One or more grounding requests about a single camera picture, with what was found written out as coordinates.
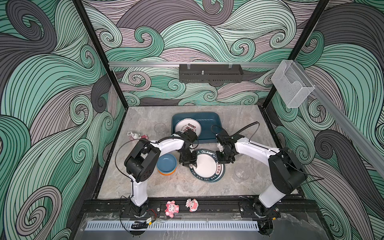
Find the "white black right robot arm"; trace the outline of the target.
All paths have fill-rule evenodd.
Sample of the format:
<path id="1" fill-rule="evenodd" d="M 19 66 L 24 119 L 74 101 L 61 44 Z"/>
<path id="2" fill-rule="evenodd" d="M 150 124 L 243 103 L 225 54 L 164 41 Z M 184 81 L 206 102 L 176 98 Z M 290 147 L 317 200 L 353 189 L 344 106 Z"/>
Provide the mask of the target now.
<path id="1" fill-rule="evenodd" d="M 251 157 L 270 170 L 272 183 L 259 195 L 256 203 L 270 209 L 286 195 L 291 194 L 308 178 L 303 165 L 289 148 L 272 148 L 249 140 L 243 135 L 216 135 L 221 164 L 234 163 L 236 156 Z"/>

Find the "white plate red characters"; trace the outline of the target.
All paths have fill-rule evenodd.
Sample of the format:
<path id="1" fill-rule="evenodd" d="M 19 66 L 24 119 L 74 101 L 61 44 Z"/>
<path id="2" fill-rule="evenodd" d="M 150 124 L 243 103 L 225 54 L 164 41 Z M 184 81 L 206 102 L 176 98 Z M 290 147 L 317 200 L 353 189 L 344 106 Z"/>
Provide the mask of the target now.
<path id="1" fill-rule="evenodd" d="M 201 124 L 194 119 L 183 119 L 175 126 L 175 132 L 186 132 L 187 130 L 193 130 L 199 137 L 202 132 Z"/>

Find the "white plate dark green rim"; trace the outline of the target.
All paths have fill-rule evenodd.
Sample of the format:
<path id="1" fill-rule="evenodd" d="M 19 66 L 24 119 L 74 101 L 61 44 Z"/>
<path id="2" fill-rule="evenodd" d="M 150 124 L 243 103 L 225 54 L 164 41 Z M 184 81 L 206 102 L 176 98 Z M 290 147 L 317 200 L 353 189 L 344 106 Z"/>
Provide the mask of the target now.
<path id="1" fill-rule="evenodd" d="M 204 182 L 218 182 L 225 174 L 225 165 L 220 164 L 215 152 L 206 149 L 196 151 L 197 161 L 196 166 L 189 165 L 192 175 Z"/>

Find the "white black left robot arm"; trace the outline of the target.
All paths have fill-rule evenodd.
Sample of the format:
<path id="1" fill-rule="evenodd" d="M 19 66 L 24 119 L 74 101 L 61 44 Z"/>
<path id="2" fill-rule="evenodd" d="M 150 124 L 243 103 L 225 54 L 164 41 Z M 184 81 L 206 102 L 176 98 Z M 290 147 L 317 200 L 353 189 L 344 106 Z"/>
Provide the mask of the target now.
<path id="1" fill-rule="evenodd" d="M 197 140 L 198 136 L 193 130 L 176 132 L 156 142 L 138 140 L 124 162 L 128 176 L 133 181 L 131 202 L 134 206 L 141 207 L 147 202 L 147 180 L 161 156 L 177 151 L 180 154 L 179 163 L 183 166 L 197 164 L 197 152 L 191 147 Z"/>

